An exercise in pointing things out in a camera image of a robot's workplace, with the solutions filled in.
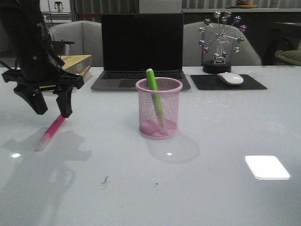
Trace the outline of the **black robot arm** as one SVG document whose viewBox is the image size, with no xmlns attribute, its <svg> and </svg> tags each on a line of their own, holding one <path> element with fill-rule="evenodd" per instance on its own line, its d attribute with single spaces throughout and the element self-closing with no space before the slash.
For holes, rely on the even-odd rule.
<svg viewBox="0 0 301 226">
<path fill-rule="evenodd" d="M 25 100 L 36 114 L 48 107 L 43 92 L 52 90 L 64 118 L 72 114 L 72 89 L 84 85 L 81 75 L 62 69 L 64 61 L 55 53 L 38 0 L 2 0 L 0 21 L 8 37 L 19 69 L 2 74 L 5 82 L 15 81 L 14 93 Z"/>
</svg>

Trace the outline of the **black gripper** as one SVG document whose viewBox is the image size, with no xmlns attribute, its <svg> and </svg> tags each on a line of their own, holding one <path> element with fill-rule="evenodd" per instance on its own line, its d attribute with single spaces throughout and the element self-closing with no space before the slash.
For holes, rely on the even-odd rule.
<svg viewBox="0 0 301 226">
<path fill-rule="evenodd" d="M 62 69 L 60 57 L 52 58 L 47 54 L 35 53 L 15 60 L 15 67 L 1 60 L 1 65 L 7 68 L 2 74 L 3 80 L 15 82 L 14 93 L 21 97 L 38 115 L 43 115 L 48 107 L 40 87 L 55 85 L 52 90 L 57 95 L 57 105 L 61 116 L 68 118 L 72 114 L 71 95 L 73 88 L 80 89 L 84 85 L 81 75 L 69 73 Z"/>
</svg>

